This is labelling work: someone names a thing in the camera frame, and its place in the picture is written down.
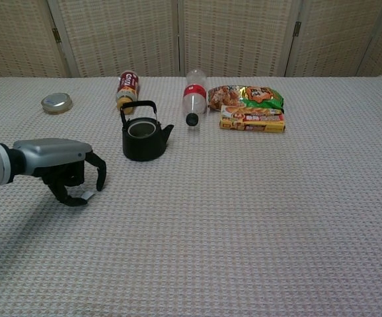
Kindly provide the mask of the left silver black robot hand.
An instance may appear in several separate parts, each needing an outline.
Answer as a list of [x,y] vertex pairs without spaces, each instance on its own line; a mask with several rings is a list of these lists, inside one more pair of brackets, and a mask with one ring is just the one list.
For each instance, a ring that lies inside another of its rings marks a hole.
[[72,139],[44,138],[16,141],[9,149],[10,181],[17,175],[40,178],[56,199],[69,207],[87,204],[82,197],[72,197],[68,187],[85,181],[85,163],[97,168],[96,190],[102,191],[106,180],[106,163],[94,153],[90,144]]

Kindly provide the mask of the black teapot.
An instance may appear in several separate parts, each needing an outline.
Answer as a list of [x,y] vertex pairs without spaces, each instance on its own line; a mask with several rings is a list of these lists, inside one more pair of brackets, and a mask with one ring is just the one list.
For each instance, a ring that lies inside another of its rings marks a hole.
[[[138,106],[150,106],[155,118],[141,117],[126,120],[125,110]],[[173,124],[164,129],[157,119],[157,107],[154,101],[138,100],[127,102],[120,109],[122,120],[122,149],[124,155],[134,161],[150,161],[159,158],[167,148],[167,141],[174,128]]]

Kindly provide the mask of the green snack bag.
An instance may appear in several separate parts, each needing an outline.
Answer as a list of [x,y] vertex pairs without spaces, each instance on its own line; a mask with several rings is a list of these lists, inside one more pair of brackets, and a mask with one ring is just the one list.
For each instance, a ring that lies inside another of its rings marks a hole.
[[208,107],[220,110],[222,106],[266,108],[284,112],[284,98],[270,87],[224,85],[208,92]]

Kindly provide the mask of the round metal tin lid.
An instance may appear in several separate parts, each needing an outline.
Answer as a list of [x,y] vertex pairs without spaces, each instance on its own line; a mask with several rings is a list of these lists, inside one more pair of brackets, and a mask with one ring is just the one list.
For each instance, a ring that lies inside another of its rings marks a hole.
[[44,97],[41,105],[43,111],[48,114],[61,114],[72,108],[73,101],[67,93],[57,92]]

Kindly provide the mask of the woven folding screen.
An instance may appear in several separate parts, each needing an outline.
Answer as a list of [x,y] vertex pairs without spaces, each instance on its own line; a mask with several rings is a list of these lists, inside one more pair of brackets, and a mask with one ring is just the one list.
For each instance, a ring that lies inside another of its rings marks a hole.
[[0,77],[375,77],[382,0],[0,0]]

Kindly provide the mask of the clear bottle with red label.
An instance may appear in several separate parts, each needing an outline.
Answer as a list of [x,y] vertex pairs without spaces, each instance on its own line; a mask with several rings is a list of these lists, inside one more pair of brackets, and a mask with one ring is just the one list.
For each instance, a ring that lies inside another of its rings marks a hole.
[[193,69],[186,76],[187,84],[182,95],[182,109],[188,127],[197,128],[207,108],[206,74]]

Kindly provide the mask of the pale woven tablecloth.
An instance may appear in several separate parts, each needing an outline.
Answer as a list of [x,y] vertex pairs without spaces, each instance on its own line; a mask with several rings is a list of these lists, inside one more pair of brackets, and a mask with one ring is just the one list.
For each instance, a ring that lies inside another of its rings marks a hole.
[[[122,153],[115,77],[0,78],[0,142],[67,137],[107,164],[81,208],[36,178],[0,187],[0,317],[382,317],[382,76],[221,78],[285,99],[281,134],[188,129],[185,80],[144,77],[174,129]],[[61,114],[49,94],[70,95]]]

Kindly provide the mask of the yellow curry box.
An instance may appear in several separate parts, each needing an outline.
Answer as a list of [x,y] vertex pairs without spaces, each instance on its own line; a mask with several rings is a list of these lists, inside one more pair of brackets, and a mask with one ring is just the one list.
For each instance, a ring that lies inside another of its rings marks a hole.
[[245,106],[225,106],[220,110],[221,129],[283,133],[286,121],[281,110]]

